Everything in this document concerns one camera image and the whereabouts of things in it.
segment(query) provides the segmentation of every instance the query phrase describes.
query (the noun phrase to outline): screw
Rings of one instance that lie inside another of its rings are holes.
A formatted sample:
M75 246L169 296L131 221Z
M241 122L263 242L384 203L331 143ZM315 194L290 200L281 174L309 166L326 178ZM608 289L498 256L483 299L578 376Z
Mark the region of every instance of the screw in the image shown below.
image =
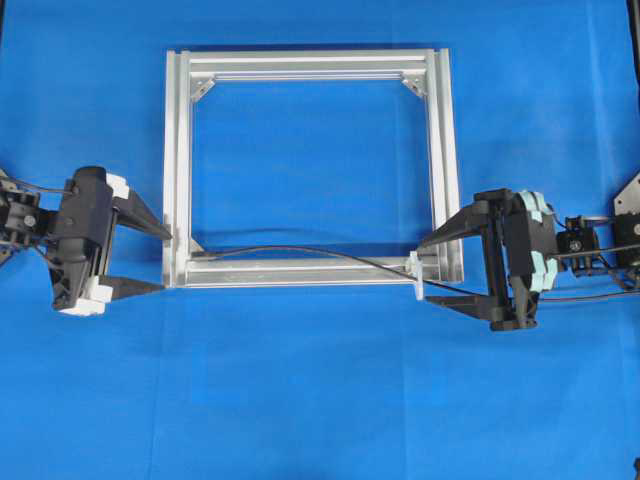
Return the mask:
M24 217L24 224L29 227L29 228L33 228L36 226L36 219L33 215L27 215L26 217Z
M582 242L580 240L571 240L569 242L569 250L572 252L579 252L582 250Z

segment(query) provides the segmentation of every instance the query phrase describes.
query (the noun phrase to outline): wire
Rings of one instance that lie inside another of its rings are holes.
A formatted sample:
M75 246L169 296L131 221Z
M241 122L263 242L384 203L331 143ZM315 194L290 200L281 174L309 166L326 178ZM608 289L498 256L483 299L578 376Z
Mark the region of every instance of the wire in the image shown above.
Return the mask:
M62 267L60 265L56 265L55 263L53 263L51 261L51 259L49 257L47 257L47 255L40 250L38 247L33 247L33 249L38 252L38 254L44 259L45 262L47 262L47 265L49 266L49 268L51 270L62 270Z
M28 188L30 190L35 190L36 192L59 193L61 195L73 195L73 192L71 192L69 190L65 190L64 188L40 187L38 185L34 185L33 183L25 182L24 180L19 180L17 178L8 177L8 176L0 176L0 182L2 182L2 181L15 183L16 185L23 186L23 187Z
M226 250L223 252L212 252L207 255L213 256L215 258L223 258L223 257L232 257L237 255L243 255L246 253L254 253L254 252L263 252L263 251L294 251L294 252L305 252L305 253L319 253L322 255L327 255L330 257L337 258L345 258L348 260L352 260L354 262L362 263L364 265L369 265L374 268L378 268L380 270L384 270L386 272L392 273L394 275L406 278L411 281L418 281L413 275L408 273L401 272L399 270L395 270L386 265L382 265L378 262L374 262L372 260L356 257L354 255L349 255L346 253L335 252L333 250L326 250L324 248L316 248L316 247L299 247L293 245L265 245L260 247L244 247L244 248L236 248L233 250ZM445 290L449 290L451 292L460 293L463 295L480 295L475 292L471 292L469 290L464 290L462 288L451 287L449 285L444 285L442 283L434 282L431 280L423 280L425 284L432 285L436 288L442 288ZM540 297L539 301L547 302L547 303L571 303L571 302L587 302L587 301L596 301L596 300L606 300L609 298L618 298L626 295L639 295L640 290L631 290L626 292L617 292L617 293L605 293L602 295L593 295L587 297L560 297L560 298L543 298Z
M347 260L352 260L352 261L357 262L357 263L362 263L364 265L369 265L370 267L374 267L374 268L377 268L379 270L384 270L385 272L392 273L394 275L406 278L407 280L411 280L413 282L417 282L418 281L418 279L416 277L414 277L413 275L401 272L399 270L395 270L395 269L393 269L391 267L388 267L386 265L382 265L381 263L374 262L372 260L369 260L369 259L366 259L366 258L362 258L362 257L356 257L354 255L349 255L349 254L346 254L346 253L335 252L333 250L326 250L324 248L299 247L299 246L293 246L293 245L265 245L265 246L260 246L260 247L236 248L236 249L233 249L233 250L226 250L224 252L208 253L207 255L208 256L212 255L212 256L214 256L216 258L223 258L223 257L232 257L232 256L237 256L237 255L243 255L243 254L246 254L246 253L263 252L263 251L293 251L293 252L305 252L305 253L319 253L321 255L327 255L329 257L345 258ZM450 292L461 293L463 295L479 295L478 293L471 292L469 290L464 290L462 288L452 287L450 285L445 285L445 284L442 284L442 283L439 283L439 282L434 282L434 281L431 281L431 280L423 280L423 282L426 283L427 285L432 285L432 286L437 287L437 288L442 288L444 290L449 290Z
M640 248L640 243L634 243L632 245L623 245L620 247L599 248L597 250L584 250L582 252L575 253L555 253L547 256L547 259L555 258L556 260L562 260L564 258L579 258L589 257L593 255L600 255L603 253L621 252L624 250L634 250Z
M590 295L587 297L540 298L540 301L547 302L547 303L591 302L596 300L607 300L610 298L625 297L627 295L640 295L640 290L630 290L627 292L616 292L616 293L603 293L601 295Z
M556 221L556 223L558 225L560 225L562 228L564 228L565 230L569 230L569 227L567 227L564 223L562 223L560 220L558 220L558 215L556 215L556 212L553 212L553 219Z

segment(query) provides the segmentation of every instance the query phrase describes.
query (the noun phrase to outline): rectangular metal frame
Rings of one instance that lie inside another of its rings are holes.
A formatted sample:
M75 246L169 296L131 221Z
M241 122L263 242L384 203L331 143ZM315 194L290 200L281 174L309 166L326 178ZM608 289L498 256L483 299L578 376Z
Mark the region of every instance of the rectangular metal frame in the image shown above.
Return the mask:
M166 287L403 284L410 280L335 258L227 260L207 257L191 237L193 104L219 82L400 80L427 112L434 227L460 208L449 52L446 49L167 53L163 248ZM408 257L371 258L405 270ZM463 280L462 245L421 258L425 279Z

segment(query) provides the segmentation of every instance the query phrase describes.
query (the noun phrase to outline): white clip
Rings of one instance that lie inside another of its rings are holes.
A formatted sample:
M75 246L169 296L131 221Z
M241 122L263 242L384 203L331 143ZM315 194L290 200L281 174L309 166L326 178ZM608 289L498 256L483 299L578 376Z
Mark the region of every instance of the white clip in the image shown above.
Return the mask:
M113 288L108 285L100 285L100 277L93 276L87 279L84 291L73 308L61 310L61 313L88 317L90 315L102 315L105 306L113 298Z
M409 254L405 269L411 272L411 275L413 275L416 279L416 281L413 282L413 288L416 292L416 300L424 300L424 277L422 275L423 266L422 260L420 260L417 251L414 250Z
M119 197L124 200L129 198L129 186L124 178L107 173L107 185L113 189L114 198Z

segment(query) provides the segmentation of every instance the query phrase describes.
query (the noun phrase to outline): table surface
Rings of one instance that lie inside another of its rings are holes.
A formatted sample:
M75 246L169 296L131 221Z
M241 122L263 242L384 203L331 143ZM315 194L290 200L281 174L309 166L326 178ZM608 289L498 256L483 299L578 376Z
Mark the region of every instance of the table surface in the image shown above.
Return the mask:
M610 212L640 154L622 0L10 0L0 166L59 186L103 165L160 215L168 49L432 46L451 49L463 204L528 188ZM430 229L424 112L398 83L221 85L196 119L205 246L406 254ZM118 232L114 274L160 269L157 241ZM565 277L557 295L611 288ZM168 291L88 319L49 288L35 253L0 275L6 478L582 480L640 456L638 299L501 335L409 286Z

